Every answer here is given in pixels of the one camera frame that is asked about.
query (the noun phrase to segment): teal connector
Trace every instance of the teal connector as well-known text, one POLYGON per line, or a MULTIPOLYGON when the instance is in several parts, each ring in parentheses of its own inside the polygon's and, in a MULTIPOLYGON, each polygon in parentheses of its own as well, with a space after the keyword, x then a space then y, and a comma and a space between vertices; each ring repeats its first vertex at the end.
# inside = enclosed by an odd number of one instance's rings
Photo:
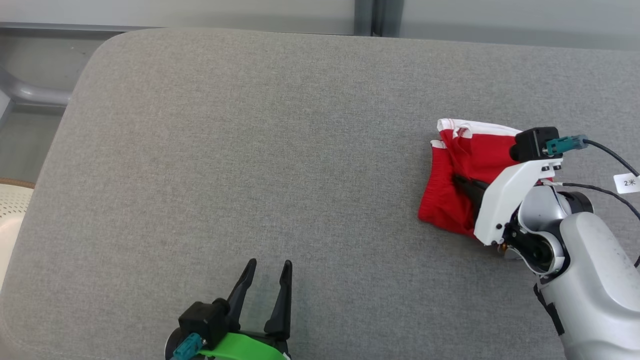
POLYGON ((198 355, 202 349, 202 338, 200 335, 192 332, 187 338, 173 351, 175 360, 191 360, 198 355))
POLYGON ((562 154, 569 150, 584 149, 589 146, 585 144, 583 140, 588 140, 586 135, 577 136, 565 136, 560 139, 553 139, 547 141, 547 147, 543 149, 543 152, 549 156, 562 154))

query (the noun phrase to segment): beige perforated basket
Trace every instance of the beige perforated basket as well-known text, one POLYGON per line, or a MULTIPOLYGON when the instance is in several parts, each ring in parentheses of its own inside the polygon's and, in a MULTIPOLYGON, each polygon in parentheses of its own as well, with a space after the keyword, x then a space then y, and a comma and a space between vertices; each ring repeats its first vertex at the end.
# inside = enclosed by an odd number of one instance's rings
POLYGON ((0 279, 3 282, 34 185, 0 178, 0 279))

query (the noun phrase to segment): metal pipe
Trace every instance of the metal pipe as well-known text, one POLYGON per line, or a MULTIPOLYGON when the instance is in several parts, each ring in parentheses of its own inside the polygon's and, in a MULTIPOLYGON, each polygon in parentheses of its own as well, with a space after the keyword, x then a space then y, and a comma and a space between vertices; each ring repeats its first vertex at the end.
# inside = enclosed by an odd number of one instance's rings
POLYGON ((66 106, 71 98, 70 91, 31 85, 11 75, 2 66, 0 66, 0 90, 17 103, 66 106))

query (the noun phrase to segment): green plastic part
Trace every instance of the green plastic part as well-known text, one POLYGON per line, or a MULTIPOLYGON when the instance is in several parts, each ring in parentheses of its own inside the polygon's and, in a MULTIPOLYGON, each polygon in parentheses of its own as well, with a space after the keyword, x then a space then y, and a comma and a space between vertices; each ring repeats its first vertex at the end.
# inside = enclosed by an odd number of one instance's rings
POLYGON ((220 360, 282 360, 278 350, 251 339, 247 335, 228 333, 213 350, 201 350, 199 354, 220 360))

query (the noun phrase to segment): gray floor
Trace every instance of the gray floor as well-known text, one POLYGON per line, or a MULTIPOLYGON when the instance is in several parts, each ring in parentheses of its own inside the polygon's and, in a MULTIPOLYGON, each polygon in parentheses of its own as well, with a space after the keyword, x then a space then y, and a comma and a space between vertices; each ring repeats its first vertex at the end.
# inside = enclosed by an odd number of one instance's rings
MULTIPOLYGON (((117 34, 0 28, 0 66, 33 85, 73 90, 93 52, 117 34)), ((0 121, 0 177, 36 182, 63 112, 18 104, 0 121)))

